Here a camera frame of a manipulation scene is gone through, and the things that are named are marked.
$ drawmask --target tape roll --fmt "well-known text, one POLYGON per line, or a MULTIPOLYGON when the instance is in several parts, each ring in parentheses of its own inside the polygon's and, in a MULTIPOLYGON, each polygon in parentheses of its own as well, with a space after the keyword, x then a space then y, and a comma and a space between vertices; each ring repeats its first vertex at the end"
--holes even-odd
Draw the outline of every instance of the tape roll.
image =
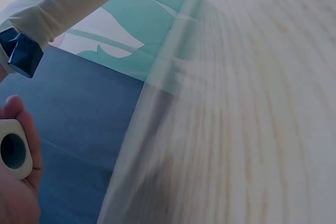
POLYGON ((26 133, 16 119, 0 120, 0 157, 17 179, 24 179, 33 169, 26 133))

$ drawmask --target hand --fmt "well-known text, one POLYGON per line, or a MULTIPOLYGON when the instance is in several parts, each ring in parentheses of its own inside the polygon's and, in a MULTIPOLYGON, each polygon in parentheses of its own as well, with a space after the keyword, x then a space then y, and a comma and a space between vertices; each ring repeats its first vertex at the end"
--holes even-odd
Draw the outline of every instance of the hand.
POLYGON ((37 130, 22 100, 16 95, 9 97, 5 106, 0 107, 0 119, 17 119, 21 123, 33 159, 31 174, 21 181, 0 164, 0 223, 37 224, 40 216, 37 195, 43 170, 37 130))

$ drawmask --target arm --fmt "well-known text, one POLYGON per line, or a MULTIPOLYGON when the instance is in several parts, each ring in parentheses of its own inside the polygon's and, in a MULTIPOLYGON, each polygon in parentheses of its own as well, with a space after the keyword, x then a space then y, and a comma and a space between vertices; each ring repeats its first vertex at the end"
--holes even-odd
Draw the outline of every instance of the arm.
MULTIPOLYGON (((0 31, 14 27, 47 47, 58 35, 84 19, 108 0, 17 0, 0 12, 0 31)), ((0 81, 14 71, 0 46, 0 81)))

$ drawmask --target wooden surface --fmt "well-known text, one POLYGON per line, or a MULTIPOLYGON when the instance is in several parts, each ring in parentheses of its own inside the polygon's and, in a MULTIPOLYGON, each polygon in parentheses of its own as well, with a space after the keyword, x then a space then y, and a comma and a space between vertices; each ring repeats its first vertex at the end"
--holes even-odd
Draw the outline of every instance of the wooden surface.
POLYGON ((98 222, 334 223, 336 0, 208 1, 167 38, 148 82, 174 95, 145 86, 98 222))

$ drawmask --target finger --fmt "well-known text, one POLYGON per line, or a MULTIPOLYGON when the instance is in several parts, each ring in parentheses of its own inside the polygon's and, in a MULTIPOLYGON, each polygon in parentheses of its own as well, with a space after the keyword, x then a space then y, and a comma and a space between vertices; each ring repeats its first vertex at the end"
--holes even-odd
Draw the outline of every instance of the finger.
POLYGON ((17 95, 12 95, 7 98, 4 106, 5 119, 15 119, 17 115, 24 111, 25 107, 21 98, 17 95))
POLYGON ((33 117, 28 111, 21 111, 17 115, 16 119, 21 123, 26 133, 29 151, 33 160, 33 170, 26 180, 31 184, 35 193, 37 194, 43 175, 43 161, 40 139, 34 126, 33 117))

